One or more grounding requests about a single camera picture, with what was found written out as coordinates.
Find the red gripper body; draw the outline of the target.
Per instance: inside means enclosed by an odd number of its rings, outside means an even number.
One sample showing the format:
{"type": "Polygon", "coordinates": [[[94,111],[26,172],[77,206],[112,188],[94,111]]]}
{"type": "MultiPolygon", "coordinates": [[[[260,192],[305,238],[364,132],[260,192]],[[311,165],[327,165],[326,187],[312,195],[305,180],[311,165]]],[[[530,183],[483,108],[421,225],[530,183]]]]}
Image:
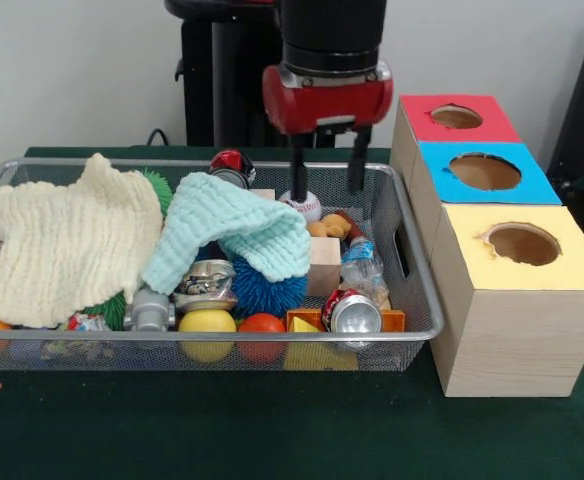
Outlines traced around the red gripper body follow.
{"type": "Polygon", "coordinates": [[[283,135],[314,133],[322,128],[357,130],[379,123],[393,96],[389,67],[328,78],[296,74],[284,65],[267,67],[262,95],[270,123],[283,135]]]}

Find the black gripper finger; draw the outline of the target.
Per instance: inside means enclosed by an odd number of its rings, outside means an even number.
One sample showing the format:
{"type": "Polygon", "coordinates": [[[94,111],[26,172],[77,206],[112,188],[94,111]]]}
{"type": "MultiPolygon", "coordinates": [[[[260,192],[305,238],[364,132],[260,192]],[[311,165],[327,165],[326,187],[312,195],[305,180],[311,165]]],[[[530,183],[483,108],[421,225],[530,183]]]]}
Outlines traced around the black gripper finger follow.
{"type": "Polygon", "coordinates": [[[371,141],[371,127],[364,126],[356,131],[352,155],[348,162],[348,190],[355,194],[363,189],[367,150],[371,141]]]}
{"type": "Polygon", "coordinates": [[[307,198],[307,170],[304,164],[304,148],[306,135],[291,135],[292,147],[292,188],[291,199],[295,202],[305,202],[307,198]]]}

